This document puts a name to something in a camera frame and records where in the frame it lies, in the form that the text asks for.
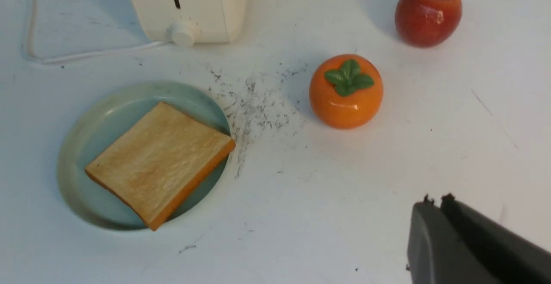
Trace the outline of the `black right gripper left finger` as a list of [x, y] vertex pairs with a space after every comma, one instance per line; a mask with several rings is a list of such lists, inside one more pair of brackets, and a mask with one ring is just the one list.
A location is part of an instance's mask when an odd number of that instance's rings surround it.
[[413, 284], [502, 283], [476, 259], [427, 194], [412, 207], [406, 269]]

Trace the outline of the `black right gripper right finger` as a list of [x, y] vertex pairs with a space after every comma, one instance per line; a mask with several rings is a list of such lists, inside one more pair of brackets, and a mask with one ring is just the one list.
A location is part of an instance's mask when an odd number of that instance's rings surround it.
[[512, 233], [453, 194], [440, 210], [476, 260], [502, 284], [550, 283], [550, 253]]

